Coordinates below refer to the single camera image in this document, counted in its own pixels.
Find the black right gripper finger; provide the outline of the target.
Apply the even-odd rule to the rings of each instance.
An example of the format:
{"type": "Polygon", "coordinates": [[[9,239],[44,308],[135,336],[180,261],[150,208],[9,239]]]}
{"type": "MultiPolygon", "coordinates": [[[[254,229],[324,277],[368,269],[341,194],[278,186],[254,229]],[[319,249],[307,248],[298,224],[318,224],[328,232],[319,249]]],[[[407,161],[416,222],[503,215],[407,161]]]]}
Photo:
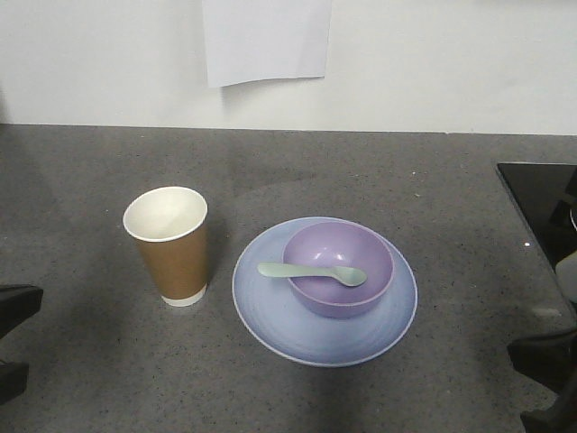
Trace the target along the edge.
{"type": "Polygon", "coordinates": [[[576,329],[527,336],[511,342],[514,369],[553,392],[560,392],[576,370],[576,329]]]}
{"type": "Polygon", "coordinates": [[[570,383],[547,410],[522,412],[520,415],[526,432],[575,432],[576,383],[570,383]]]}

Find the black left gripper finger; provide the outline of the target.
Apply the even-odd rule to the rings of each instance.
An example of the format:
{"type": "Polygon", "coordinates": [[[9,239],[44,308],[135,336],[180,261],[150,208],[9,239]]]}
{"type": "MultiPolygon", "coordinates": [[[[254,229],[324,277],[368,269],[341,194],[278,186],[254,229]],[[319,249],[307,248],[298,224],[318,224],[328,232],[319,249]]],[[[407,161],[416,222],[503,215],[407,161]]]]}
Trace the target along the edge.
{"type": "Polygon", "coordinates": [[[40,311],[43,289],[25,284],[1,286],[1,337],[40,311]]]}
{"type": "Polygon", "coordinates": [[[29,374],[27,363],[1,363],[0,404],[18,397],[26,390],[29,374]]]}

